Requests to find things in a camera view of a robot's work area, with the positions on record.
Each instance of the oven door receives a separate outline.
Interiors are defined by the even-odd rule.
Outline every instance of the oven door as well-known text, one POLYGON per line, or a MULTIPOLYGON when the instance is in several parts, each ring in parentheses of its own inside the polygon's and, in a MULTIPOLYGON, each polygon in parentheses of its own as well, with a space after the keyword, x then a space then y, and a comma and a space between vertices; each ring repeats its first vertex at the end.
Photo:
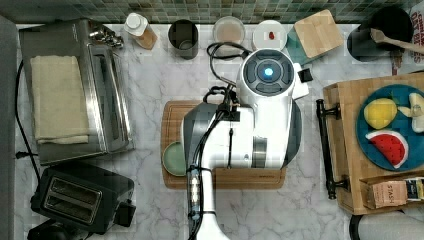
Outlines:
POLYGON ((107 152, 126 150, 131 137, 119 58, 105 45, 89 45, 89 51, 107 152))

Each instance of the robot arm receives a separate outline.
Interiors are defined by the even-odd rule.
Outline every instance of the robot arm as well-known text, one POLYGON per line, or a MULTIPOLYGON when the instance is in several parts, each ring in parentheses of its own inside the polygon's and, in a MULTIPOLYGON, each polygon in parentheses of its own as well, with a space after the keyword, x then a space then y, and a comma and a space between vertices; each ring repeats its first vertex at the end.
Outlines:
POLYGON ((279 51, 258 50, 245 59, 237 82, 237 96, 245 107, 230 119, 220 115, 215 121, 218 105, 201 103, 184 117, 189 240, 228 239, 216 222, 215 168, 280 169, 296 155, 301 133, 296 122, 301 120, 293 100, 308 94, 299 70, 279 51))

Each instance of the watermelon slice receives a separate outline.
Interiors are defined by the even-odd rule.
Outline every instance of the watermelon slice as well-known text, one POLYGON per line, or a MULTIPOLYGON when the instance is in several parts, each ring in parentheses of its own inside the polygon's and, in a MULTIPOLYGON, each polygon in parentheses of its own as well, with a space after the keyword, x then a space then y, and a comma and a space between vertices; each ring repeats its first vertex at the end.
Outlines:
POLYGON ((391 130, 370 132, 365 137, 398 169, 408 158, 409 146, 400 133, 391 130))

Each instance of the white countertop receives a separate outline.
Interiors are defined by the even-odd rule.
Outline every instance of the white countertop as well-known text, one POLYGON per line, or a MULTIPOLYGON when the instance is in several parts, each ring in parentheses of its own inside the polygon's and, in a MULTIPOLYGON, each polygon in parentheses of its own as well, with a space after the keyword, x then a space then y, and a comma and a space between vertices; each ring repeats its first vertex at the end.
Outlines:
MULTIPOLYGON (((356 25, 340 25, 346 39, 356 25)), ((135 181, 134 202, 137 210, 130 228, 112 227, 96 239, 187 239, 186 192, 167 189, 163 183, 160 161, 160 127, 167 101, 201 99, 207 89, 224 85, 209 69, 205 52, 212 41, 212 26, 199 28, 199 53, 193 60, 173 54, 167 40, 168 25, 153 25, 159 39, 152 51, 140 48, 128 39, 122 25, 111 28, 124 37, 121 57, 129 114, 134 130, 136 150, 87 161, 117 172, 135 181)), ((251 49, 254 25, 247 25, 244 45, 251 49)), ((235 80, 241 60, 217 61, 216 69, 235 80)), ((284 186, 278 190, 217 190, 218 223, 231 239, 329 240, 350 239, 350 215, 328 200, 315 101, 322 98, 323 87, 353 79, 391 75, 388 59, 362 63, 353 59, 346 46, 339 47, 307 67, 314 81, 310 94, 297 101, 303 115, 302 145, 297 157, 288 165, 284 186)), ((32 138, 25 84, 20 90, 20 114, 27 135, 32 138)), ((16 151, 25 151, 16 131, 16 151)), ((15 239, 26 239, 28 231, 44 217, 30 209, 30 197, 36 177, 28 158, 17 160, 15 184, 15 239)))

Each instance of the stainless steel toaster oven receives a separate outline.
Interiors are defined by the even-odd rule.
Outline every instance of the stainless steel toaster oven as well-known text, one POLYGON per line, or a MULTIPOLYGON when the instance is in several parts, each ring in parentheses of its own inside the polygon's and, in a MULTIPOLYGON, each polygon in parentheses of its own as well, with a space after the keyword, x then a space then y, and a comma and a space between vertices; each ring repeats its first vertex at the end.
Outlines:
POLYGON ((41 165, 134 148, 119 58, 121 37, 95 21, 78 19, 21 29, 19 38, 32 103, 30 59, 36 56, 76 57, 85 97, 88 142, 37 143, 41 165))

